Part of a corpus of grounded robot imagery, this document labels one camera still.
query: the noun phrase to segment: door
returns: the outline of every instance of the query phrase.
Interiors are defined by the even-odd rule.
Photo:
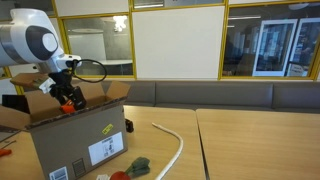
[[[303,73],[300,76],[307,76],[309,66],[313,63],[313,55],[320,33],[320,18],[300,19],[293,50],[289,61],[289,70],[294,64],[303,67]],[[297,76],[295,73],[289,73],[288,76]]]
[[[262,21],[253,76],[284,76],[296,19]]]

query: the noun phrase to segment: glass wall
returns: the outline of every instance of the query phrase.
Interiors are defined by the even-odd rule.
[[[223,0],[134,0],[134,9],[223,3]]]
[[[133,75],[127,15],[64,20],[70,53],[99,61],[108,75]],[[83,62],[78,75],[104,75],[101,65]]]
[[[40,9],[49,16],[54,15],[51,0],[1,0],[0,20],[10,20],[10,10],[15,8]]]
[[[308,77],[320,3],[231,7],[223,76]]]

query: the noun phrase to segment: green object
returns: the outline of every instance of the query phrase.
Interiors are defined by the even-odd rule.
[[[149,163],[150,160],[148,158],[138,157],[125,173],[132,178],[148,174],[150,172]]]

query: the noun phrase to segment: black cable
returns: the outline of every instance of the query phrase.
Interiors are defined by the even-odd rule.
[[[77,65],[78,65],[79,62],[93,62],[93,63],[99,64],[99,65],[102,67],[102,69],[104,70],[104,76],[103,76],[101,79],[97,80],[97,81],[86,80],[86,79],[83,79],[83,78],[77,76],[77,75],[75,74],[75,71],[76,71],[76,68],[77,68]],[[73,76],[73,77],[78,78],[78,79],[80,79],[81,81],[88,82],[88,83],[98,83],[98,82],[101,82],[101,81],[103,81],[103,80],[107,77],[107,75],[108,75],[107,69],[104,67],[104,65],[103,65],[101,62],[96,61],[96,60],[92,60],[92,59],[74,60],[74,61],[73,61],[73,67],[72,67],[72,69],[71,69],[71,73],[72,73],[72,76]]]

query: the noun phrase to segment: orange object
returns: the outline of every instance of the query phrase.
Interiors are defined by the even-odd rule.
[[[131,180],[131,178],[125,172],[117,171],[112,174],[110,180]]]
[[[66,104],[62,105],[60,107],[61,111],[65,114],[68,114],[68,113],[73,113],[75,112],[76,110],[74,109],[74,106],[73,106],[73,102],[71,100],[67,101]]]
[[[0,157],[9,155],[11,153],[12,153],[11,149],[0,149]]]

